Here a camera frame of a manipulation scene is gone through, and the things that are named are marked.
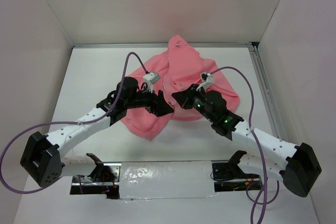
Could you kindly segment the pink zip jacket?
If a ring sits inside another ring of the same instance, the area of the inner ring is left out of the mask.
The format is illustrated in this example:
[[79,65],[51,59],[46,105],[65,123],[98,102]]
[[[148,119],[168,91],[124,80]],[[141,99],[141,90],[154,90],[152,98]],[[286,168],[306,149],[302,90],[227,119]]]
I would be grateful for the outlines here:
[[173,99],[172,94],[186,90],[192,84],[200,84],[203,72],[218,69],[213,59],[204,59],[200,53],[190,46],[181,36],[173,36],[167,50],[151,57],[145,62],[149,72],[157,72],[159,81],[154,90],[162,90],[165,101],[170,103],[174,112],[156,117],[144,108],[130,109],[122,119],[122,123],[135,135],[154,139],[167,125],[169,120],[196,121],[202,116],[195,109],[183,110]]

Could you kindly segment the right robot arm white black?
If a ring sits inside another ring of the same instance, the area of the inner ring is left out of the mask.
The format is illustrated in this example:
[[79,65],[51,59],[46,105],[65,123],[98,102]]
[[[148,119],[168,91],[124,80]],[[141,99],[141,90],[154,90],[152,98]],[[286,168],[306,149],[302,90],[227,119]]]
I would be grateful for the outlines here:
[[246,151],[237,151],[230,159],[229,172],[235,178],[245,173],[267,175],[283,182],[284,186],[300,197],[307,197],[322,172],[313,148],[278,139],[254,128],[242,117],[231,112],[218,91],[205,91],[197,84],[187,90],[175,92],[172,97],[185,110],[195,109],[211,123],[219,135],[262,151],[265,161],[257,161]]

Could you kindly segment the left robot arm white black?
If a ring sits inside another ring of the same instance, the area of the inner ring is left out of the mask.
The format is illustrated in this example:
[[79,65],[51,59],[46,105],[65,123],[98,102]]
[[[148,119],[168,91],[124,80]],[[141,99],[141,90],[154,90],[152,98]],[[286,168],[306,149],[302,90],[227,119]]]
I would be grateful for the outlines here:
[[65,168],[61,160],[72,148],[124,118],[128,110],[137,108],[144,108],[156,117],[174,111],[165,101],[162,90],[140,90],[137,79],[125,77],[115,90],[74,124],[47,134],[30,135],[20,164],[41,188],[48,187],[61,176]]

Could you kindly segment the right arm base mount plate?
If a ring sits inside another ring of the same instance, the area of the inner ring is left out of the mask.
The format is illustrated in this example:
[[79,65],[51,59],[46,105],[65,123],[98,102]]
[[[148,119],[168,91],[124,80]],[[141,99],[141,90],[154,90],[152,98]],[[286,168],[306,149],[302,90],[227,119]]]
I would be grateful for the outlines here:
[[210,177],[214,181],[214,190],[217,193],[260,190],[263,184],[259,175],[246,174],[229,162],[212,162]]

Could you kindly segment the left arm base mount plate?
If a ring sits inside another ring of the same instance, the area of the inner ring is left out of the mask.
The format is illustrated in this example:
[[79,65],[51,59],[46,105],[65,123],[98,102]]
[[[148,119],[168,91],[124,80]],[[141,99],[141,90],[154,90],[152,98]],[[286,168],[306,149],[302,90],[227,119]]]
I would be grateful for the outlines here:
[[89,175],[72,177],[70,195],[104,195],[119,199],[120,166],[100,165]]

